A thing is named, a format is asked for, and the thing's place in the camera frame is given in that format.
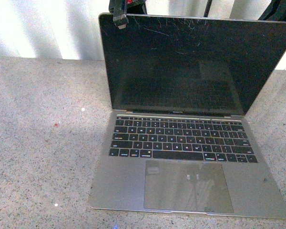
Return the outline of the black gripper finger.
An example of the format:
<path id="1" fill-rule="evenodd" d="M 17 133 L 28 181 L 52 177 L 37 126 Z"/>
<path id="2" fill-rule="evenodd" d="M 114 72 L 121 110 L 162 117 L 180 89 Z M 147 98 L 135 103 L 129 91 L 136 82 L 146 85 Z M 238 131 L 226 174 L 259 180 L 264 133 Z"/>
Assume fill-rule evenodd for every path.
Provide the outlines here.
<path id="1" fill-rule="evenodd" d="M 286 0 L 272 0 L 258 20 L 286 22 Z"/>
<path id="2" fill-rule="evenodd" d="M 124 29 L 128 23 L 127 19 L 127 1 L 110 0 L 109 12 L 113 15 L 113 23 L 119 29 Z"/>

